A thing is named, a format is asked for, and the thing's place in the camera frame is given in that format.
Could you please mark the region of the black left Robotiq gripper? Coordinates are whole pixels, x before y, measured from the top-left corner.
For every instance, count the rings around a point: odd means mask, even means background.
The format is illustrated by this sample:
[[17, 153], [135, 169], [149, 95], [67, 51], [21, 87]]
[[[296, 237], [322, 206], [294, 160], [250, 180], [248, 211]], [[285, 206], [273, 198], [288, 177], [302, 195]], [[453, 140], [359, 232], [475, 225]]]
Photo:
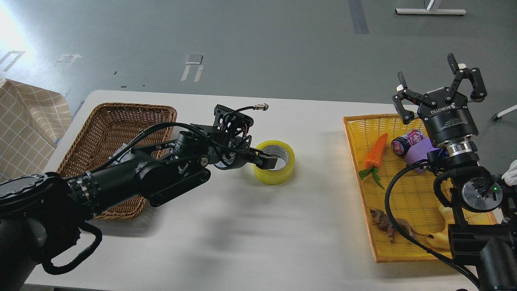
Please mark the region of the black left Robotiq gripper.
[[220, 170], [230, 170], [241, 168], [245, 164], [251, 163], [258, 169], [274, 170], [279, 157], [256, 148], [250, 148], [250, 143], [251, 137], [232, 138], [227, 147], [237, 151], [223, 153], [222, 159], [214, 166]]

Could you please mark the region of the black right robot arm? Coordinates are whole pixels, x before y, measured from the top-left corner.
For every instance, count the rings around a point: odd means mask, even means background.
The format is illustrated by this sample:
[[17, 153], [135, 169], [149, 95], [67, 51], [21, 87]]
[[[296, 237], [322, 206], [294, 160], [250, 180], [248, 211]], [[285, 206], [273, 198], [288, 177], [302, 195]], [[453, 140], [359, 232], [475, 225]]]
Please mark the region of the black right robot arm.
[[[449, 87], [419, 94], [408, 88], [402, 72], [393, 104], [404, 124], [419, 117], [432, 146], [447, 152], [428, 154], [406, 166], [391, 180], [385, 193], [385, 211], [393, 227], [408, 241], [438, 258], [468, 278], [480, 291], [516, 289], [516, 187], [508, 186], [500, 175], [492, 175], [479, 165], [472, 141], [479, 132], [468, 103], [482, 102], [487, 96], [479, 68], [458, 64], [447, 55], [454, 74]], [[396, 222], [390, 210], [390, 192], [404, 174], [428, 168], [436, 175], [433, 191], [445, 207], [451, 207], [454, 223], [446, 230], [452, 258], [417, 242]]]

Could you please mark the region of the white sleeved forearm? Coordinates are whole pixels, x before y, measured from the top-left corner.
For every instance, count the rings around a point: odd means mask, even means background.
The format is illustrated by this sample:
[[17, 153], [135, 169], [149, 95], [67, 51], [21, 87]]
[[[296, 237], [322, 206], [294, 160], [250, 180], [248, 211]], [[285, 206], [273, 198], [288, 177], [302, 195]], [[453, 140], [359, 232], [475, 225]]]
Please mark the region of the white sleeved forearm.
[[517, 186], [517, 160], [514, 160], [509, 169], [502, 175], [502, 180], [508, 186]]

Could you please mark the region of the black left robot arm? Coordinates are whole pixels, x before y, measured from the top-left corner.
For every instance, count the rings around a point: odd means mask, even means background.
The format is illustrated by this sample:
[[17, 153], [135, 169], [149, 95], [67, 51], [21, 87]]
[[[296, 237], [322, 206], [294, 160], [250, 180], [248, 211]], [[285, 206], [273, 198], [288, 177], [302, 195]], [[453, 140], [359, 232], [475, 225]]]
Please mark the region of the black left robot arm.
[[100, 245], [89, 220], [135, 196], [158, 207], [206, 183], [221, 170], [247, 163], [273, 170], [279, 158], [251, 147], [253, 118], [244, 110], [214, 108], [212, 125], [163, 122], [144, 129], [101, 166], [73, 177], [23, 175], [1, 183], [1, 289], [19, 290], [42, 265], [57, 276], [75, 269]]

